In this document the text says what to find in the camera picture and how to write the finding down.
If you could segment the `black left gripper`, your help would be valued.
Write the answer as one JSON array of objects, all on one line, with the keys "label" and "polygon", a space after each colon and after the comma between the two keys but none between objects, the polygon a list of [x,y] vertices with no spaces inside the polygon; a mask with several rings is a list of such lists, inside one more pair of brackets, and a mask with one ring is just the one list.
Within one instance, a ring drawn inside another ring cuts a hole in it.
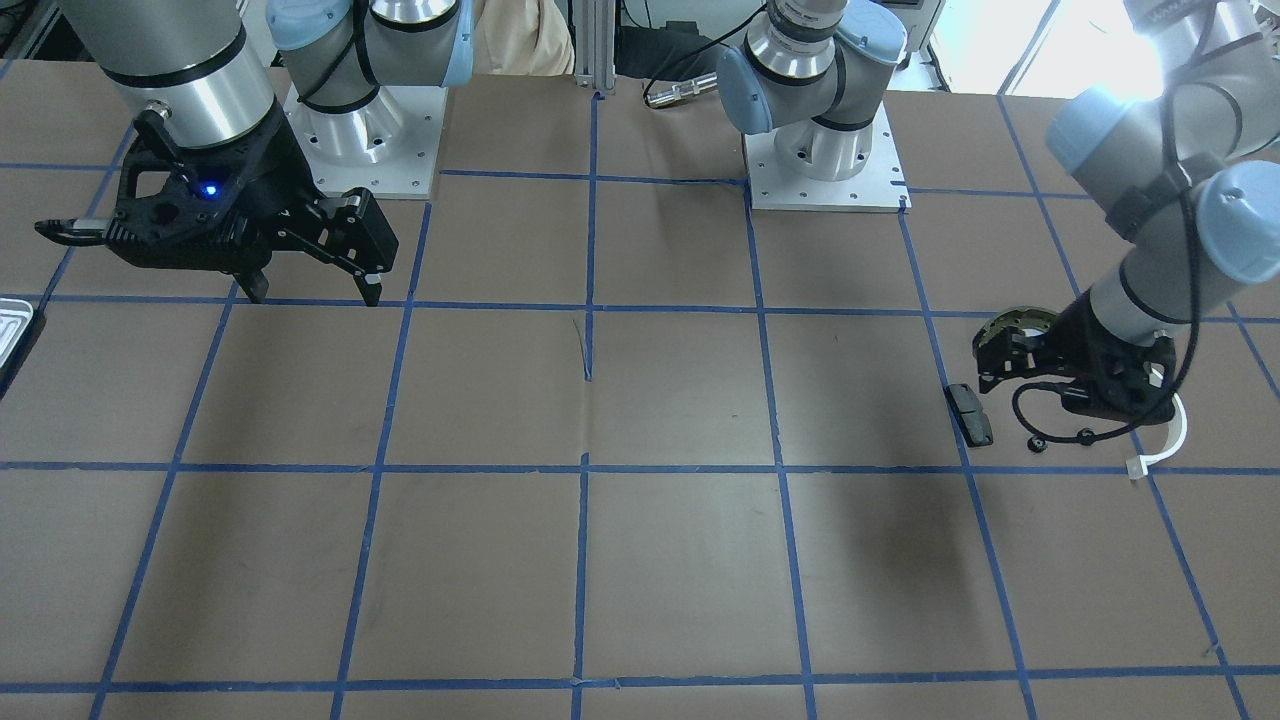
[{"label": "black left gripper", "polygon": [[1004,331],[974,354],[979,391],[1025,378],[1027,389],[1059,395],[1065,410],[1128,425],[1156,425],[1172,419],[1175,343],[1156,337],[1133,345],[1107,331],[1088,296],[1059,314],[1037,337]]}]

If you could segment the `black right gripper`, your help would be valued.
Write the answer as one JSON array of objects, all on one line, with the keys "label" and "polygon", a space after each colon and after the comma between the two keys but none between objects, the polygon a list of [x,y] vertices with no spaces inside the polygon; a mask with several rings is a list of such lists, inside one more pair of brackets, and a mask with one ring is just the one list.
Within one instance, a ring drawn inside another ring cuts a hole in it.
[{"label": "black right gripper", "polygon": [[40,220],[36,232],[104,246],[133,266],[220,272],[251,304],[268,297],[274,252],[305,252],[351,274],[364,304],[379,306],[396,233],[369,190],[323,195],[279,102],[247,135],[210,149],[183,149],[175,127],[174,111],[148,102],[134,118],[113,214]]}]

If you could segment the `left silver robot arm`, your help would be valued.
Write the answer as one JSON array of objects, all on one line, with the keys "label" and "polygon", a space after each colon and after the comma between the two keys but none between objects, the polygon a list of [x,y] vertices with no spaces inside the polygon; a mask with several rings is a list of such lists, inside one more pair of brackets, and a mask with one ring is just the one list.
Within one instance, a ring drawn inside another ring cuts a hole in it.
[{"label": "left silver robot arm", "polygon": [[[1133,427],[1172,418],[1190,355],[1175,336],[1277,274],[1277,59],[1248,1],[1128,1],[1158,54],[1164,91],[1128,100],[1094,86],[1051,120],[1046,143],[1129,245],[1126,256],[1060,313],[1012,309],[972,352],[979,391],[1018,378],[1070,413]],[[901,22],[869,1],[768,1],[744,45],[717,61],[726,115],[744,135],[774,133],[788,165],[836,169],[840,141],[868,136]]]}]

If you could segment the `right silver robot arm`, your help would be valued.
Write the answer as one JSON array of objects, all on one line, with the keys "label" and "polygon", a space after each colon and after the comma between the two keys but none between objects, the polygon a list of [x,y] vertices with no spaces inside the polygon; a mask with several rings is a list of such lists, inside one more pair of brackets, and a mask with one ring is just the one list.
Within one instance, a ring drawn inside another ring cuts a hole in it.
[{"label": "right silver robot arm", "polygon": [[378,170],[429,161],[394,88],[447,91],[474,69],[470,1],[270,1],[265,19],[296,91],[287,110],[229,1],[64,1],[132,110],[106,219],[35,224],[67,247],[138,268],[219,272],[255,304],[275,252],[349,274],[366,305],[399,247]]}]

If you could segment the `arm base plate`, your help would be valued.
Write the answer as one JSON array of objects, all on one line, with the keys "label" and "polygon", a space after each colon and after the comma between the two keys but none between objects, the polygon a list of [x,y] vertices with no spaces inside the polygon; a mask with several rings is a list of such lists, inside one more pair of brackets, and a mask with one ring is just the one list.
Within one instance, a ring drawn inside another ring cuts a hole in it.
[{"label": "arm base plate", "polygon": [[337,115],[310,109],[289,88],[284,110],[328,197],[365,187],[378,199],[429,200],[451,92],[443,87],[381,87],[365,108]]},{"label": "arm base plate", "polygon": [[913,206],[884,105],[855,131],[805,120],[748,135],[744,154],[755,210],[899,213]]}]

